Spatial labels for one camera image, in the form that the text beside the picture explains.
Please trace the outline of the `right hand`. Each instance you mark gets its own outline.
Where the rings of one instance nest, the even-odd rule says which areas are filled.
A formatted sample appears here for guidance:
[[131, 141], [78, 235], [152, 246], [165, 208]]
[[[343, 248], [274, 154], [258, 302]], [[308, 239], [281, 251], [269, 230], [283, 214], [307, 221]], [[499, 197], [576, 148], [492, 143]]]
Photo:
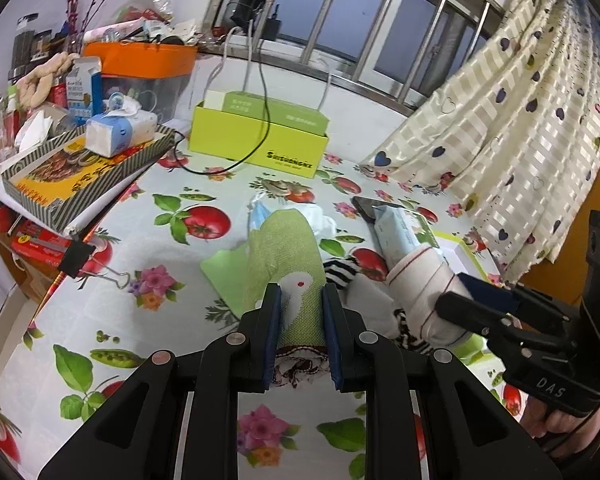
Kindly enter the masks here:
[[545, 403], [529, 396], [520, 424], [530, 437], [539, 439], [547, 434], [558, 434], [562, 445], [550, 446], [550, 455], [564, 458], [584, 451], [600, 433], [600, 407], [595, 414], [577, 418], [561, 411], [548, 412]]

